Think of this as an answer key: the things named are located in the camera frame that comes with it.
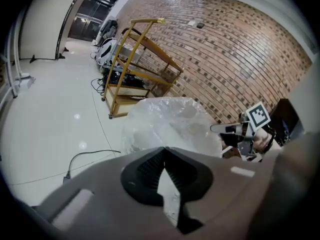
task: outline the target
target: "clear plastic sheet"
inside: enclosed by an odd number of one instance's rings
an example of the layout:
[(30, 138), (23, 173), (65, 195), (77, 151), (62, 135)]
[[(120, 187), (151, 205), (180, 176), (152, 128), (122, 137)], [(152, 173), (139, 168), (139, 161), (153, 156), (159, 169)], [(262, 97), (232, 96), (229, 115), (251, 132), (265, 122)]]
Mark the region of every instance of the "clear plastic sheet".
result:
[(128, 113), (121, 134), (124, 154), (176, 147), (221, 157), (218, 134), (210, 131), (215, 120), (192, 98), (159, 97), (139, 101)]

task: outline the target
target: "shelf rack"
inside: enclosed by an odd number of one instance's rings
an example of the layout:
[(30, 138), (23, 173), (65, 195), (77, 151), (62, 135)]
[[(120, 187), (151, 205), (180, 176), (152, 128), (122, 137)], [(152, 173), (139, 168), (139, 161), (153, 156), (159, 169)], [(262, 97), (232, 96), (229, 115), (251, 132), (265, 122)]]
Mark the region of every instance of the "shelf rack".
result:
[[(144, 31), (140, 33), (139, 31), (134, 29), (134, 26), (137, 23), (148, 23), (148, 25), (144, 29)], [(131, 107), (140, 100), (140, 99), (132, 98), (132, 96), (136, 96), (136, 95), (130, 94), (130, 92), (128, 92), (127, 95), (119, 94), (119, 91), (121, 89), (128, 88), (128, 86), (122, 85), (123, 79), (126, 74), (132, 74), (140, 78), (146, 78), (154, 82), (153, 87), (150, 90), (151, 93), (158, 85), (165, 86), (164, 91), (161, 94), (161, 96), (164, 96), (170, 90), (171, 86), (174, 85), (176, 80), (179, 78), (179, 76), (183, 72), (183, 69), (180, 68), (180, 66), (178, 66), (170, 56), (168, 56), (157, 44), (155, 44), (153, 41), (151, 41), (149, 38), (146, 37), (146, 34), (148, 33), (148, 31), (150, 30), (153, 24), (164, 24), (164, 23), (165, 23), (164, 18), (132, 19), (130, 21), (130, 27), (122, 32), (124, 36), (121, 41), (121, 44), (118, 46), (117, 51), (114, 55), (112, 66), (110, 68), (109, 75), (106, 80), (104, 94), (103, 94), (103, 97), (101, 98), (102, 101), (106, 101), (109, 107), (110, 119), (112, 119), (113, 116), (126, 116), (128, 114), (128, 111), (131, 109)], [(128, 58), (123, 59), (123, 58), (120, 58), (119, 55), (121, 53), (121, 49), (125, 44), (125, 41), (127, 38), (133, 39), (135, 41), (135, 44)], [(164, 67), (164, 69), (158, 72), (154, 72), (151, 69), (147, 68), (145, 65), (139, 65), (138, 62), (137, 63), (132, 62), (132, 59), (139, 45), (142, 45), (144, 47), (143, 51), (148, 49), (153, 54), (158, 56), (162, 61), (164, 61), (166, 63), (166, 66)], [(116, 89), (114, 88), (114, 85), (112, 85), (113, 88), (111, 90), (111, 84), (109, 84), (109, 82), (110, 82), (112, 71), (116, 63), (121, 65), (121, 67), (123, 68), (123, 71), (119, 78)], [(169, 66), (177, 70), (176, 76), (171, 80), (168, 80), (164, 77), (164, 72), (168, 70)]]

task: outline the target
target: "tiled floor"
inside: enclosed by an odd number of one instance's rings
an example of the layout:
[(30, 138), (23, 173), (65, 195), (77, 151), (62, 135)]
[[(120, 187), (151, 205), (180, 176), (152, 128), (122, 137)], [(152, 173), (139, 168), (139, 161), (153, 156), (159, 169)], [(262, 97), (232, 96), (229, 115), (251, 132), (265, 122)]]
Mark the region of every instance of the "tiled floor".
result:
[(234, 122), (259, 101), (271, 111), (311, 64), (283, 27), (235, 0), (129, 0), (119, 29), (137, 18), (166, 19), (147, 36), (185, 68), (169, 94), (199, 100), (217, 122)]
[[(21, 61), (36, 81), (12, 102), (1, 132), (2, 172), (12, 192), (30, 206), (62, 184), (75, 154), (120, 149), (125, 117), (109, 120), (107, 104), (90, 85), (101, 77), (89, 57), (92, 46), (73, 39), (66, 47), (66, 59)], [(79, 156), (71, 176), (116, 156), (110, 151)]]

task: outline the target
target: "wooden shelf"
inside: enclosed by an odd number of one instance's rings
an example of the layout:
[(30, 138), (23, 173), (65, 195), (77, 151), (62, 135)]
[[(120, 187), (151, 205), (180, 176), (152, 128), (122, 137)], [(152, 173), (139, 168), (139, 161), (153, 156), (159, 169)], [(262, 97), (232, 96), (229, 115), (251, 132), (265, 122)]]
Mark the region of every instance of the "wooden shelf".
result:
[[(125, 63), (120, 58), (116, 58), (116, 60), (119, 62), (119, 64), (123, 68), (125, 68)], [(150, 79), (150, 80), (152, 80), (154, 82), (157, 82), (159, 84), (163, 84), (163, 85), (166, 85), (166, 86), (172, 86), (173, 85), (172, 83), (169, 83), (166, 80), (164, 80), (161, 76), (156, 75), (155, 73), (152, 73), (149, 70), (146, 72), (146, 71), (140, 70), (138, 68), (127, 69), (126, 73), (127, 74), (132, 74), (132, 75), (135, 75), (135, 76), (138, 76), (138, 77), (141, 77), (141, 78), (147, 78), (147, 79)]]
[[(135, 41), (138, 41), (140, 38), (140, 35), (138, 34), (129, 34), (129, 37), (132, 38)], [(147, 49), (149, 49), (151, 52), (153, 52), (155, 55), (157, 55), (160, 59), (162, 59), (164, 62), (168, 63), (175, 69), (182, 72), (183, 70), (175, 63), (172, 58), (170, 58), (158, 45), (156, 45), (154, 42), (152, 42), (149, 38), (144, 37), (140, 43)]]

